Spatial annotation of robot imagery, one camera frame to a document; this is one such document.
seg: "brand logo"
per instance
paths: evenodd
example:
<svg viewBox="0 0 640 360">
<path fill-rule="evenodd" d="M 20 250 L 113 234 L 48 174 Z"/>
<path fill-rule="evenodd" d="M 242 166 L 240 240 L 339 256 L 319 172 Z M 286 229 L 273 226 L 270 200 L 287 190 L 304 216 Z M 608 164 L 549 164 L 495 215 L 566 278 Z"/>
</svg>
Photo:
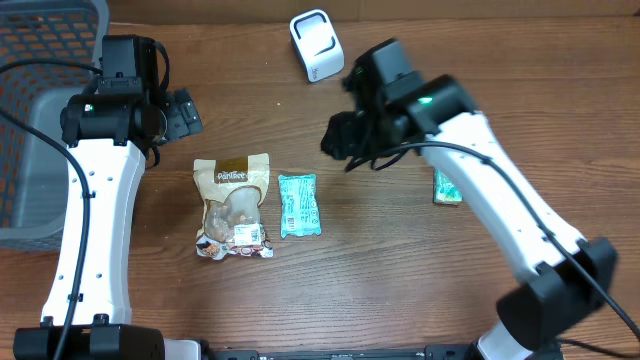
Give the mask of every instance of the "brand logo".
<svg viewBox="0 0 640 360">
<path fill-rule="evenodd" d="M 218 182 L 228 181 L 228 182 L 236 182 L 236 181 L 246 181 L 247 174 L 240 171 L 222 171 L 218 173 Z"/>
</svg>

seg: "white box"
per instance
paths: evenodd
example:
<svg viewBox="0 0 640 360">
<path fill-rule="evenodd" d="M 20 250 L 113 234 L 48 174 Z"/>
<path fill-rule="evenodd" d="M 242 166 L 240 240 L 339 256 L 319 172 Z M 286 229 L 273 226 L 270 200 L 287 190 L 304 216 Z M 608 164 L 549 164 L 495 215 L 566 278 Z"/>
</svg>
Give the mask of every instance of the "white box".
<svg viewBox="0 0 640 360">
<path fill-rule="evenodd" d="M 298 15 L 289 24 L 291 44 L 310 82 L 320 81 L 344 68 L 344 53 L 329 16 L 316 9 Z"/>
</svg>

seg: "gray plastic basket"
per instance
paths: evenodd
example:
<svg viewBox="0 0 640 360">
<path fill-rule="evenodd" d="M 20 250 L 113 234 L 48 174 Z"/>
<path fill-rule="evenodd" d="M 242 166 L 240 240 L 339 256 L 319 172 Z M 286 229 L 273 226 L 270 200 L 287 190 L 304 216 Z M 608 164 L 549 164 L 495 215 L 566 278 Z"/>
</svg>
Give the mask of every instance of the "gray plastic basket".
<svg viewBox="0 0 640 360">
<path fill-rule="evenodd" d="M 98 64 L 105 0 L 0 1 L 0 65 L 55 58 Z M 90 80 L 86 70 L 28 65 L 0 74 L 0 106 L 62 143 L 60 111 Z M 0 119 L 0 247 L 59 249 L 67 163 L 40 140 Z"/>
</svg>

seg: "teal package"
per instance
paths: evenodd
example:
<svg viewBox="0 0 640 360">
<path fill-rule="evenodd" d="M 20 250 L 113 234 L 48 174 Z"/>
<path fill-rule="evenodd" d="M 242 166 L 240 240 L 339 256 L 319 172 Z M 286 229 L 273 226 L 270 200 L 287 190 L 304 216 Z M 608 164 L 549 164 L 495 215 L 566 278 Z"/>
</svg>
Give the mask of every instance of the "teal package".
<svg viewBox="0 0 640 360">
<path fill-rule="evenodd" d="M 280 236 L 322 234 L 316 201 L 316 175 L 278 176 L 282 199 Z"/>
</svg>

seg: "barcode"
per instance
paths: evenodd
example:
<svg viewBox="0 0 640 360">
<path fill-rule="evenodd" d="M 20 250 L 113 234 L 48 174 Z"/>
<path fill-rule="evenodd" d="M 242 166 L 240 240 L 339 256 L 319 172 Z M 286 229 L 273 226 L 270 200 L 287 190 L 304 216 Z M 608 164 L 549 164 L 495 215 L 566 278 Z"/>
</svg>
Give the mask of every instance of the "barcode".
<svg viewBox="0 0 640 360">
<path fill-rule="evenodd" d="M 260 239 L 258 239 L 258 229 L 251 230 L 251 243 L 260 245 Z"/>
<path fill-rule="evenodd" d="M 287 218 L 287 230 L 294 231 L 296 229 L 296 219 L 293 216 Z"/>
</svg>

